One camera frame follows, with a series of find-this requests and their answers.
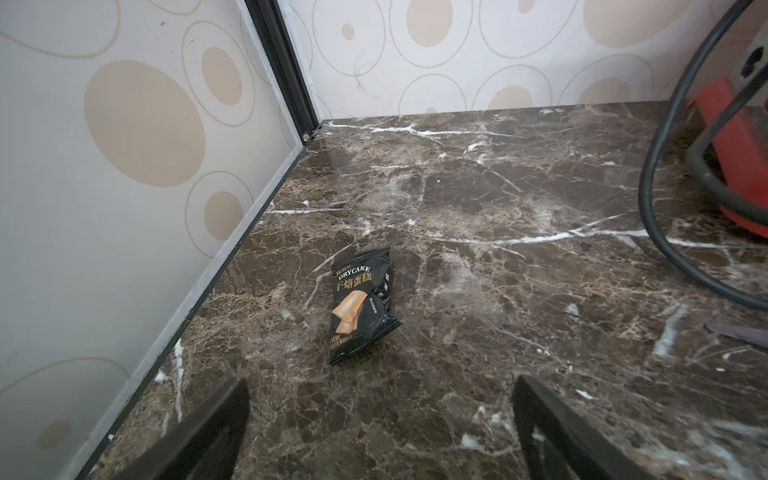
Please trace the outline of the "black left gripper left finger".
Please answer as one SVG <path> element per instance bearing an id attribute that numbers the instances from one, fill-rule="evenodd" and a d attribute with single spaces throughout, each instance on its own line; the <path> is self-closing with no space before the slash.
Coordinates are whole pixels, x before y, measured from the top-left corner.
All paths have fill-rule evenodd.
<path id="1" fill-rule="evenodd" d="M 245 379 L 231 378 L 118 479 L 230 479 L 250 414 Z"/>

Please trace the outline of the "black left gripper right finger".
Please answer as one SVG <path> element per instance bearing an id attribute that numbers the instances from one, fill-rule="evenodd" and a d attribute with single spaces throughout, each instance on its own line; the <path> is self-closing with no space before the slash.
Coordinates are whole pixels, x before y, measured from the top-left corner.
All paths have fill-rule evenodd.
<path id="1" fill-rule="evenodd" d="M 532 479 L 653 477 L 532 376 L 517 377 L 512 407 Z"/>

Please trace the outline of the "black snack packet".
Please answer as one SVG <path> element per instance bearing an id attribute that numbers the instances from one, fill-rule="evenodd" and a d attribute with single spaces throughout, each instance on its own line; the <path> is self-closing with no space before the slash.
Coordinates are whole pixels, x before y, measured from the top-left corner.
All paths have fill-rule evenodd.
<path id="1" fill-rule="evenodd" d="M 332 265 L 335 277 L 329 326 L 329 364 L 362 353 L 401 322 L 390 311 L 390 249 L 369 250 Z"/>

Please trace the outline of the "red dotted toaster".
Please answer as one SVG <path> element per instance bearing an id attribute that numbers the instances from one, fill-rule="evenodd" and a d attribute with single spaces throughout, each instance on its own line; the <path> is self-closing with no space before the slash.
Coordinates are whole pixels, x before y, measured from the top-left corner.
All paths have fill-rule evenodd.
<path id="1" fill-rule="evenodd" d="M 736 97 L 734 83 L 727 77 L 711 82 L 697 93 L 692 104 L 706 125 L 712 124 Z M 742 109 L 729 120 L 713 140 L 721 183 L 760 207 L 767 206 L 767 144 L 759 137 L 751 115 Z"/>

